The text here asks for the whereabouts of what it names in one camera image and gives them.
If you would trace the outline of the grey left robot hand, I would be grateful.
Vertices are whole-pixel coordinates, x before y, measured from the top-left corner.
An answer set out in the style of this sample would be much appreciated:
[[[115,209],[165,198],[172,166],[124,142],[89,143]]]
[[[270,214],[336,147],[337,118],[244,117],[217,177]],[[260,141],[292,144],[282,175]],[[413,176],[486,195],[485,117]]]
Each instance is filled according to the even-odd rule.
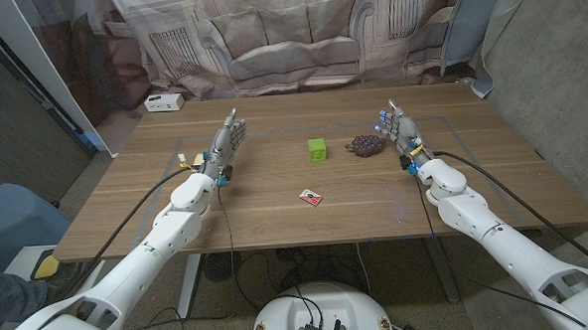
[[[217,180],[222,170],[232,164],[235,151],[247,135],[245,129],[245,120],[236,119],[236,109],[232,107],[212,140],[207,159],[200,172]]]

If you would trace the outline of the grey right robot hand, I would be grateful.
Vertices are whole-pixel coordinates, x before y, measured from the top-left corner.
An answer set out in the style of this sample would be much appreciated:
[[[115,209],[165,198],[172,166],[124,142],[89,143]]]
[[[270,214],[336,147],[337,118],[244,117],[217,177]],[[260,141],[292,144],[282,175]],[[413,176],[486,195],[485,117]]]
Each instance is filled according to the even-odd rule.
[[[412,118],[393,99],[387,103],[390,109],[380,112],[380,124],[374,129],[394,144],[400,154],[400,167],[416,176],[423,164],[434,159],[434,154],[426,147]]]

